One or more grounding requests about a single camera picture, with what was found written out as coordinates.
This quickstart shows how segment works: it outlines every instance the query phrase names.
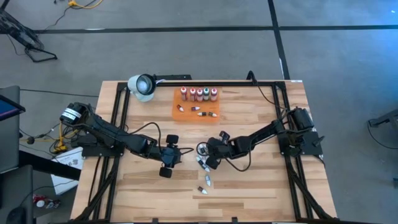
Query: gray carpet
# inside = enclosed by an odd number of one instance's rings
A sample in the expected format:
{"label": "gray carpet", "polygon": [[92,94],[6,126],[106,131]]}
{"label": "gray carpet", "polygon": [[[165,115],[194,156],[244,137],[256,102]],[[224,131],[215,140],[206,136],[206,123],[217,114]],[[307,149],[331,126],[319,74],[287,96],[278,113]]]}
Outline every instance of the gray carpet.
{"label": "gray carpet", "polygon": [[[274,2],[280,26],[398,24],[398,4],[393,0]],[[6,11],[32,29],[44,29],[65,8],[65,1],[12,0]],[[52,29],[233,25],[271,26],[267,1],[104,0],[96,9],[68,10]],[[398,176],[398,151],[377,145],[366,121],[398,109],[398,30],[281,35],[290,77],[304,81],[314,122],[326,136],[326,171],[338,216],[396,223],[398,190],[392,178]],[[126,80],[138,73],[242,79],[253,70],[259,79],[282,79],[273,31],[42,34],[40,39],[59,60],[32,63],[26,56],[16,56],[8,38],[0,35],[0,87],[97,95],[102,81]],[[15,45],[22,53],[23,48]],[[74,101],[96,104],[95,98],[22,92],[27,112],[21,115],[21,128],[31,134],[48,130]],[[389,126],[372,131],[384,144],[398,147]],[[43,151],[49,147],[34,146]],[[49,183],[48,175],[35,174],[35,186]],[[55,212],[37,211],[42,215],[37,223],[68,220],[74,193],[63,195],[63,205]],[[43,194],[53,191],[44,189]]]}

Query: white cap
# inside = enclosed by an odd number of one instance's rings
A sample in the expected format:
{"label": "white cap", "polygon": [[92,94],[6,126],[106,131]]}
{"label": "white cap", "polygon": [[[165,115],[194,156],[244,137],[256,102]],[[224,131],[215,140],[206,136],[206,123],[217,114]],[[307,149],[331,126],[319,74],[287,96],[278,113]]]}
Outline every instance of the white cap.
{"label": "white cap", "polygon": [[45,205],[45,202],[44,202],[43,200],[40,200],[40,201],[36,202],[36,206],[37,206],[38,208],[41,208],[41,207],[43,207],[44,205]]}

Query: wooden tabletop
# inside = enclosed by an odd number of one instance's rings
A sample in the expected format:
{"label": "wooden tabletop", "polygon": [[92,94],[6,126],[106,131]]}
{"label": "wooden tabletop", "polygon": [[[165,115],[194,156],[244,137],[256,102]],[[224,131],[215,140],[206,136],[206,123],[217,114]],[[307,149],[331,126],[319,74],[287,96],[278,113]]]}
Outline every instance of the wooden tabletop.
{"label": "wooden tabletop", "polygon": [[[99,95],[96,113],[107,121],[111,118],[117,83],[103,82]],[[309,110],[303,83],[286,81],[286,87],[290,107]],[[261,88],[272,100],[271,88]],[[171,117],[173,90],[174,87],[159,87],[154,99],[147,103],[140,103],[131,96],[126,120],[130,131],[155,121],[162,130],[163,145],[166,135],[176,134],[180,136],[179,147],[196,147],[199,142],[217,137],[220,131],[226,131],[232,138],[244,136],[276,119],[275,106],[262,97],[257,87],[226,86],[221,89],[219,123],[176,122]],[[122,96],[118,121],[123,99]],[[140,133],[158,138],[158,131],[152,125]],[[246,172],[238,172],[223,161],[217,170],[210,172],[211,187],[205,184],[206,172],[198,165],[195,156],[196,152],[184,155],[182,163],[175,166],[172,178],[165,179],[159,177],[160,162],[126,152],[119,165],[111,221],[149,222],[159,218],[160,222],[230,222],[231,217],[238,217],[241,222],[295,220],[285,162],[279,154],[277,138],[256,146],[252,151],[251,167]],[[233,160],[233,163],[242,169],[247,166],[248,159],[246,156]],[[335,217],[324,166],[313,156],[302,156],[302,160],[309,191],[325,211]],[[84,163],[71,218],[77,217],[87,205],[96,161],[97,158],[89,158]],[[208,195],[201,194],[197,190],[199,186],[206,189]],[[304,217],[302,194],[299,189],[297,191]],[[104,217],[105,202],[103,199],[100,217]]]}

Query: monitor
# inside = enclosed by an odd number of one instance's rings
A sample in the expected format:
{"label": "monitor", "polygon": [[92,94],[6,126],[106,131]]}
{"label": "monitor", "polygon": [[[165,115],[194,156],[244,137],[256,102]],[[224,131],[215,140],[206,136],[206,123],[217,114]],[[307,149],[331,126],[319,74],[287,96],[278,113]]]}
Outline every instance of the monitor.
{"label": "monitor", "polygon": [[25,112],[25,108],[9,98],[0,95],[0,121]]}

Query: white lamp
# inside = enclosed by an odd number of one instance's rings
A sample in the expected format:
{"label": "white lamp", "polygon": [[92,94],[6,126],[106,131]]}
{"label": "white lamp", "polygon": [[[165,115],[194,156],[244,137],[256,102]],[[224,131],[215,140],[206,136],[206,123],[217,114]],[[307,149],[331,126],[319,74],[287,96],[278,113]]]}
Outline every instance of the white lamp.
{"label": "white lamp", "polygon": [[155,78],[148,75],[134,75],[127,83],[127,87],[141,102],[147,102],[154,97],[156,88]]}

